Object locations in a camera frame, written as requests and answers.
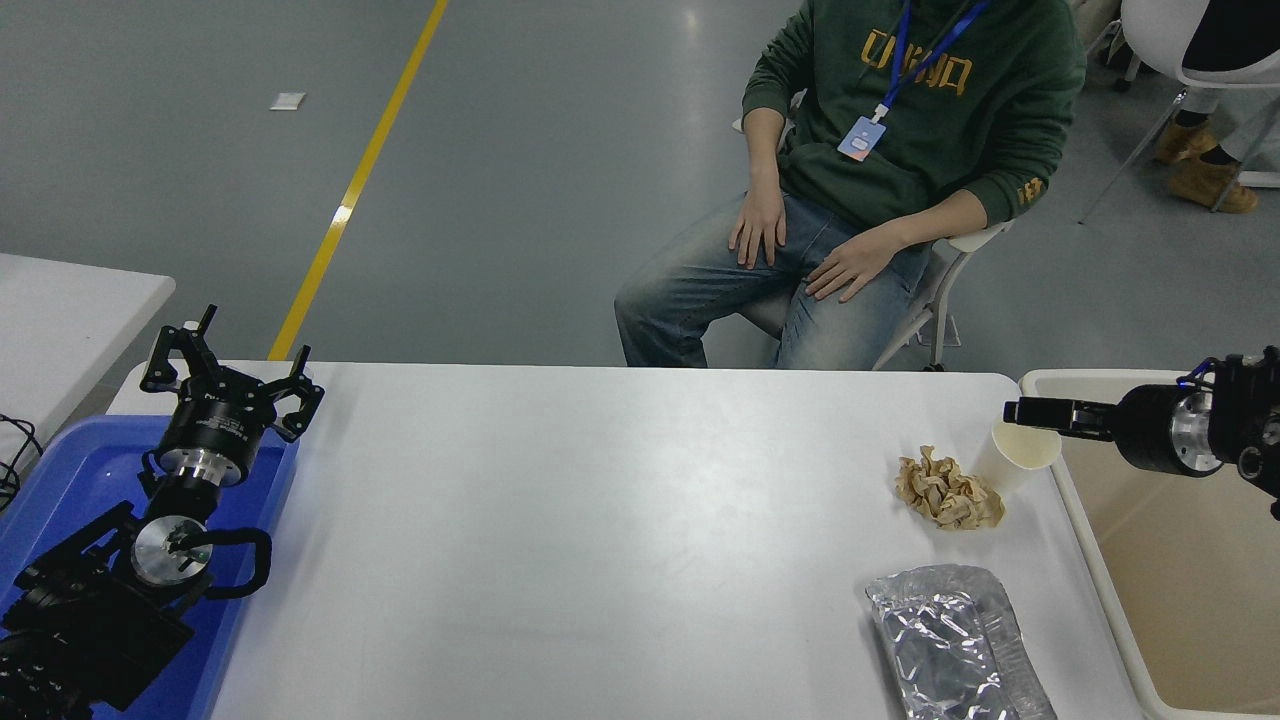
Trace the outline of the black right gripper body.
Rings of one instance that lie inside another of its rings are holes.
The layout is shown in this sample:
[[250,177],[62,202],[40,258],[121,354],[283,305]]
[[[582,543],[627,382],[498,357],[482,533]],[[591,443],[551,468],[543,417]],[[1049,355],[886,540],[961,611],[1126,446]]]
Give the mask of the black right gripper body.
[[1198,475],[1198,393],[1179,386],[1138,386],[1114,409],[1114,443],[1133,466]]

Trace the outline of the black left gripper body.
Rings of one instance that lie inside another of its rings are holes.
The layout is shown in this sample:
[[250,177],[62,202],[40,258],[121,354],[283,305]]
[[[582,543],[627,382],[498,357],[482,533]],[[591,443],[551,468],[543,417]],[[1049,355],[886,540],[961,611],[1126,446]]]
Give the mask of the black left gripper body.
[[189,468],[201,454],[211,454],[237,471],[248,471],[275,418],[274,406],[257,396],[182,395],[157,446],[160,466],[175,471]]

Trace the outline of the person's left hand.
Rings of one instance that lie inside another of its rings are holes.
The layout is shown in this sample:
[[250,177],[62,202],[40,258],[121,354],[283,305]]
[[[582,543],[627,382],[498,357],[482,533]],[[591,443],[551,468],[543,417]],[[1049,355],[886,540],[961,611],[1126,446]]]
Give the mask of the person's left hand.
[[892,222],[855,234],[806,275],[805,295],[815,301],[835,297],[838,304],[849,302],[908,246],[906,238]]

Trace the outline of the person's right hand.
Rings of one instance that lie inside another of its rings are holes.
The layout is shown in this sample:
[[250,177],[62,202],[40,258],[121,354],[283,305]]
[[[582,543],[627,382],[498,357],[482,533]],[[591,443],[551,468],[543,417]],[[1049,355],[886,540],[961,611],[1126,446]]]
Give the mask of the person's right hand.
[[753,186],[746,193],[728,237],[728,250],[742,269],[774,266],[786,245],[783,193],[777,187]]

